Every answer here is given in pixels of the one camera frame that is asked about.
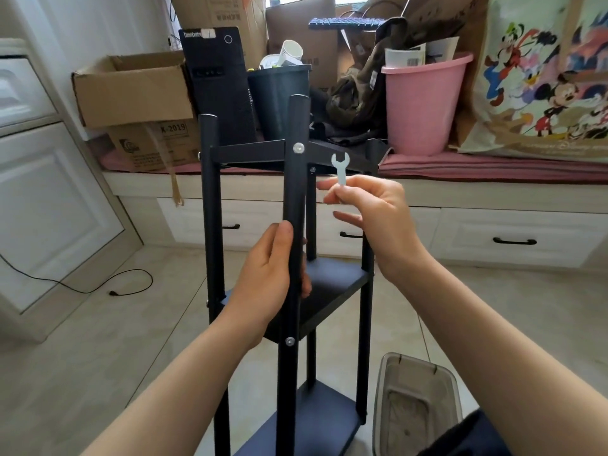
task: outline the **tile floor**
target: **tile floor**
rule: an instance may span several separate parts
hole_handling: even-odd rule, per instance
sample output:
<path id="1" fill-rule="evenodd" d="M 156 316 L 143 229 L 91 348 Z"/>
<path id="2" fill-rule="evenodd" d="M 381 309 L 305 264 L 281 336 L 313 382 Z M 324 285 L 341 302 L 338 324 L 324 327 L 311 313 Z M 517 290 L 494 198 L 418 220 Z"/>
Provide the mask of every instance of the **tile floor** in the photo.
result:
<path id="1" fill-rule="evenodd" d="M 244 253 L 226 253 L 232 285 Z M 88 298 L 40 345 L 0 344 L 0 454 L 77 455 L 208 325 L 204 253 L 144 247 L 120 270 L 142 267 L 155 284 L 141 294 L 109 297 L 145 284 L 144 275 L 116 278 Z M 608 283 L 603 276 L 452 268 L 492 307 L 608 396 Z M 370 358 L 369 413 L 386 352 L 452 369 L 412 307 L 377 274 Z M 317 375 L 354 397 L 358 295 L 317 330 Z M 232 448 L 238 449 L 273 413 L 277 347 L 250 352 L 230 383 Z M 300 380 L 304 354 L 300 349 Z M 476 404 L 459 381 L 463 412 Z M 371 455 L 371 422 L 348 456 Z M 198 455 L 212 455 L 209 430 Z"/>

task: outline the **pink bucket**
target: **pink bucket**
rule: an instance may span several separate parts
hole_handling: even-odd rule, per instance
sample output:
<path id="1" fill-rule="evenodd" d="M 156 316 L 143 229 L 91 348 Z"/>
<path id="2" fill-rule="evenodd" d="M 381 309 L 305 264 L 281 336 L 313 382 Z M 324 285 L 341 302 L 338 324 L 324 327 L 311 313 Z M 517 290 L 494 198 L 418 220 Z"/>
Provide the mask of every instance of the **pink bucket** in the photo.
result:
<path id="1" fill-rule="evenodd" d="M 398 154 L 435 155 L 452 128 L 460 86 L 472 53 L 418 67 L 383 67 L 389 145 Z"/>

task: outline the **blue keyboard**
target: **blue keyboard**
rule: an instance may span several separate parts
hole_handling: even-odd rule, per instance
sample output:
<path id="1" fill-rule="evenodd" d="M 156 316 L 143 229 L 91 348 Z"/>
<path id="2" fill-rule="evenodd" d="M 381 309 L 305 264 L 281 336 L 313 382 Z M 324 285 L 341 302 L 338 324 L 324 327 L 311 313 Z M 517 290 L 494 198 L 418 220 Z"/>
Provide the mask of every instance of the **blue keyboard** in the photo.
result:
<path id="1" fill-rule="evenodd" d="M 365 17 L 326 17 L 319 19 L 315 17 L 308 22 L 311 30 L 372 30 L 375 31 L 386 19 L 365 18 Z"/>

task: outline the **black trash bin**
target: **black trash bin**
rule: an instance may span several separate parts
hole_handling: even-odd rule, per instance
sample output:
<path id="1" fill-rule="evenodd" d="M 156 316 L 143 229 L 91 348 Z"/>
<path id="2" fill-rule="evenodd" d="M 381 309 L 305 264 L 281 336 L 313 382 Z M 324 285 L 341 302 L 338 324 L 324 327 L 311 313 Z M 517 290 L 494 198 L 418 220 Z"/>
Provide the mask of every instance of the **black trash bin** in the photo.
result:
<path id="1" fill-rule="evenodd" d="M 247 74 L 262 133 L 266 140 L 285 139 L 289 96 L 309 95 L 312 66 L 286 66 L 253 70 Z"/>

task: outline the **white drawer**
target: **white drawer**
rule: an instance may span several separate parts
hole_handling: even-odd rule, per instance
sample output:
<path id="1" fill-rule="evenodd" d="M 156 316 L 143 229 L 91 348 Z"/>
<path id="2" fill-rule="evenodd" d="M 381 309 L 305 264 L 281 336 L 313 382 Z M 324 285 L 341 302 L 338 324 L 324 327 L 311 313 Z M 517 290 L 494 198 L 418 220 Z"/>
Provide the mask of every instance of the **white drawer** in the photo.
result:
<path id="1" fill-rule="evenodd" d="M 171 198 L 157 198 L 169 229 L 178 243 L 205 243 L 205 227 L 201 199 L 185 199 L 184 206 L 175 206 Z M 222 200 L 224 247 L 251 248 L 264 230 L 283 217 L 281 202 Z"/>
<path id="2" fill-rule="evenodd" d="M 29 60 L 0 59 L 0 127 L 56 113 Z"/>
<path id="3" fill-rule="evenodd" d="M 442 208 L 442 259 L 577 268 L 608 233 L 608 214 Z"/>
<path id="4" fill-rule="evenodd" d="M 361 229 L 338 221 L 333 216 L 333 211 L 336 210 L 358 214 L 357 208 L 354 206 L 318 204 L 317 253 L 330 256 L 360 257 Z M 439 222 L 440 208 L 411 208 L 410 211 L 422 244 L 429 248 Z"/>

